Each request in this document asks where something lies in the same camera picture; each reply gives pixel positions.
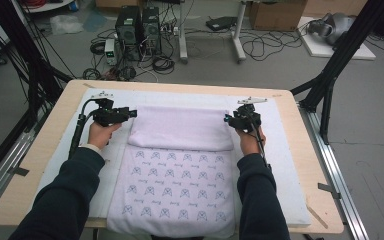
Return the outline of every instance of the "patterned towel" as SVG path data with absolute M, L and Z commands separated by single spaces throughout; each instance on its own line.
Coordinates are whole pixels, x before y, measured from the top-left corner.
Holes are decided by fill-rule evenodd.
M 231 236 L 233 143 L 223 122 L 227 111 L 137 109 L 108 228 L 173 238 Z

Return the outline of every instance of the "cloth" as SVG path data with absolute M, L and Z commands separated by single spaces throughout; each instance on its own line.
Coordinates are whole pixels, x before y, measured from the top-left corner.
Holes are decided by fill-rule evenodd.
M 290 239 L 276 196 L 276 182 L 261 155 L 247 155 L 237 165 L 240 171 L 237 187 L 242 202 L 239 239 Z
M 32 210 L 9 239 L 79 239 L 104 164 L 95 151 L 78 148 L 54 181 L 38 193 Z
M 231 236 L 233 143 L 223 122 L 227 111 L 147 106 L 137 110 L 108 229 L 172 238 Z

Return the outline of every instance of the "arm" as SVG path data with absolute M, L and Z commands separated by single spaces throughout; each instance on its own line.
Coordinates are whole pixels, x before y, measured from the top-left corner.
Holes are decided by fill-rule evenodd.
M 93 123 L 88 143 L 104 148 L 111 133 L 121 124 L 103 128 Z M 104 166 L 101 155 L 79 147 L 64 162 L 58 176 L 36 196 L 32 210 L 10 239 L 79 239 L 89 215 L 89 203 L 99 185 L 99 171 Z
M 259 129 L 262 140 L 266 138 Z M 237 130 L 245 157 L 239 160 L 238 192 L 242 202 L 239 239 L 290 239 L 276 182 L 260 155 L 255 137 Z

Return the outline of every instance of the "table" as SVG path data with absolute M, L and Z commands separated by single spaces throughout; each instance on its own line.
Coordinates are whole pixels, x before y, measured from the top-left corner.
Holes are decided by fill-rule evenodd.
M 289 91 L 86 80 L 73 80 L 67 85 L 43 125 L 20 165 L 21 168 L 30 170 L 29 174 L 25 177 L 14 175 L 0 199 L 0 225 L 16 226 L 28 212 L 47 162 L 52 157 L 59 139 L 88 88 L 259 96 L 275 99 L 312 221 L 309 227 L 289 228 L 290 232 L 341 233 L 343 231 L 342 220 L 331 193 L 318 189 L 318 183 L 326 184 L 326 180 L 295 100 Z M 86 227 L 105 228 L 106 219 L 89 218 Z
M 232 32 L 232 40 L 238 54 L 238 63 L 246 59 L 245 52 L 242 48 L 242 43 L 239 40 L 239 34 L 241 33 L 242 21 L 245 15 L 246 2 L 253 0 L 240 1 L 238 20 L 236 22 L 236 30 Z M 186 49 L 186 36 L 185 36 L 185 24 L 184 21 L 187 16 L 184 16 L 184 3 L 185 0 L 180 1 L 180 20 L 182 24 L 179 26 L 179 48 L 180 48 L 180 60 L 184 63 L 188 62 L 188 51 Z

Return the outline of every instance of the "table leg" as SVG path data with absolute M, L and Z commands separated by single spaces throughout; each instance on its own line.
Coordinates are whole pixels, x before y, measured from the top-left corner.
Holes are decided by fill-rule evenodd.
M 239 40 L 239 34 L 241 33 L 242 21 L 245 15 L 245 9 L 246 9 L 246 2 L 241 1 L 241 5 L 239 7 L 239 13 L 238 13 L 238 21 L 236 22 L 236 30 L 235 32 L 232 32 L 233 43 L 235 45 L 236 52 L 238 53 L 238 63 L 246 59 L 245 52 L 242 48 L 242 43 Z
M 186 36 L 185 36 L 185 22 L 186 17 L 184 15 L 184 3 L 185 1 L 180 1 L 180 26 L 179 26 L 179 51 L 180 51 L 180 60 L 183 63 L 188 63 L 188 50 L 186 48 Z

